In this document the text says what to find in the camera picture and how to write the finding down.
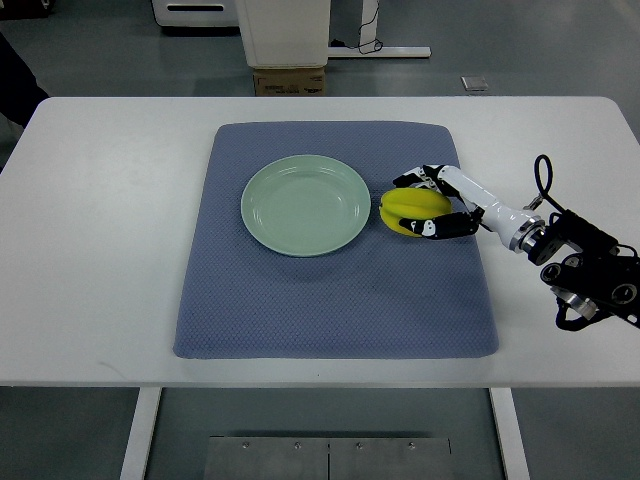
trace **black cable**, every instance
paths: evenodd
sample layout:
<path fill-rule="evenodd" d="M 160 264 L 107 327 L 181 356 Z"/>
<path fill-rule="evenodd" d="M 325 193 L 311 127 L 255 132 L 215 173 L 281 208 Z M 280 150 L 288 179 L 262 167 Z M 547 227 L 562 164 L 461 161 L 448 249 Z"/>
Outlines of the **black cable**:
<path fill-rule="evenodd" d="M 378 12 L 380 11 L 380 0 L 378 0 L 377 2 L 377 6 L 376 6 L 376 11 L 373 14 L 373 18 L 371 20 L 369 20 L 367 23 L 363 23 L 362 25 L 360 25 L 360 28 L 358 28 L 358 38 L 362 35 L 362 29 L 364 27 L 366 27 L 367 25 L 371 25 L 373 22 L 376 21 L 376 18 L 378 18 Z M 373 50 L 371 50 L 370 52 L 363 52 L 362 51 L 362 47 L 366 47 L 367 45 L 370 44 L 374 44 L 373 46 Z M 358 50 L 360 52 L 361 55 L 368 55 L 369 53 L 373 53 L 373 52 L 379 52 L 380 50 L 382 50 L 383 47 L 383 43 L 378 40 L 377 38 L 374 38 L 373 40 L 369 41 L 369 42 L 365 42 L 365 43 L 360 43 L 358 42 L 358 45 L 356 45 L 355 47 L 351 47 L 349 45 L 345 45 L 344 42 L 341 42 L 340 40 L 333 40 L 331 42 L 331 46 L 332 47 L 346 47 L 350 50 Z"/>
<path fill-rule="evenodd" d="M 618 248 L 626 248 L 627 250 L 631 250 L 631 253 L 633 254 L 634 258 L 638 258 L 638 251 L 633 248 L 630 245 L 622 245 L 621 243 L 618 244 Z"/>
<path fill-rule="evenodd" d="M 540 162 L 544 161 L 547 167 L 547 184 L 542 186 L 542 179 L 540 177 Z M 551 190 L 551 184 L 553 182 L 553 167 L 551 165 L 551 160 L 546 155 L 539 155 L 536 158 L 536 161 L 533 165 L 533 173 L 536 177 L 536 186 L 538 187 L 538 192 L 540 196 L 544 198 L 547 202 L 549 202 L 553 207 L 558 210 L 560 213 L 564 213 L 566 210 L 556 202 L 551 195 L 549 195 L 549 191 Z"/>

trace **dark clothing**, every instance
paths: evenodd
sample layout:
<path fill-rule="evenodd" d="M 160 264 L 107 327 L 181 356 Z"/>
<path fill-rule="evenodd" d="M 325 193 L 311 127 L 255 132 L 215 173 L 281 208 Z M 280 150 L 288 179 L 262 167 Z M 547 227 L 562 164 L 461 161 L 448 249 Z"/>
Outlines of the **dark clothing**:
<path fill-rule="evenodd" d="M 0 113 L 26 127 L 38 104 L 46 98 L 49 95 L 0 33 Z"/>

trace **blue mat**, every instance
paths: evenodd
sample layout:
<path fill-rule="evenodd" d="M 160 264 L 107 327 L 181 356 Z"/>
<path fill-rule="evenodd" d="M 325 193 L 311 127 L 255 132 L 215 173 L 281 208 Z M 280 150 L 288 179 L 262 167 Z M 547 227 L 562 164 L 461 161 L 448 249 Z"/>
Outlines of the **blue mat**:
<path fill-rule="evenodd" d="M 320 257 L 255 240 L 240 216 L 249 179 L 282 157 L 354 168 L 371 193 L 362 232 Z M 380 220 L 391 181 L 423 164 L 458 166 L 449 131 L 407 122 L 225 125 L 216 134 L 184 282 L 174 352 L 185 358 L 455 358 L 498 339 L 475 239 L 399 235 Z"/>

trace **white robotic arm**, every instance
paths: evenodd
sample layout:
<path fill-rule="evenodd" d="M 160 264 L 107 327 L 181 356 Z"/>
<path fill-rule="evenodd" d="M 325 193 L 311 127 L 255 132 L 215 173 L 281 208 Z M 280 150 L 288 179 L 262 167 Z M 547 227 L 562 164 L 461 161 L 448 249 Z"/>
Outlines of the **white robotic arm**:
<path fill-rule="evenodd" d="M 548 169 L 547 185 L 540 181 L 539 165 Z M 474 234 L 480 225 L 495 232 L 509 250 L 526 252 L 535 265 L 543 265 L 562 245 L 577 253 L 561 263 L 543 267 L 540 278 L 557 297 L 558 327 L 577 331 L 616 315 L 640 328 L 640 259 L 635 249 L 621 245 L 549 195 L 553 172 L 551 161 L 540 155 L 535 162 L 539 195 L 522 210 L 504 205 L 482 185 L 451 165 L 416 167 L 393 183 L 396 187 L 437 190 L 464 202 L 468 212 L 455 212 L 430 220 L 401 219 L 399 225 L 425 238 L 441 240 Z M 549 223 L 534 213 L 543 200 L 558 210 Z M 619 255 L 621 249 L 632 255 Z M 567 310 L 580 317 L 567 320 Z"/>

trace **plate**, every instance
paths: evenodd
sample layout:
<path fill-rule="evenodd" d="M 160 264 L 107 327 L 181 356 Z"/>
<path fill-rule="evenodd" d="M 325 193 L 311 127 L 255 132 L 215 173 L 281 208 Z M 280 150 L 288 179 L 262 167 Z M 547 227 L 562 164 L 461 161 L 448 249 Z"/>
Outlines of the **plate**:
<path fill-rule="evenodd" d="M 294 155 L 256 173 L 242 193 L 242 220 L 264 246 L 312 257 L 337 250 L 367 223 L 369 189 L 348 165 L 321 155 Z"/>

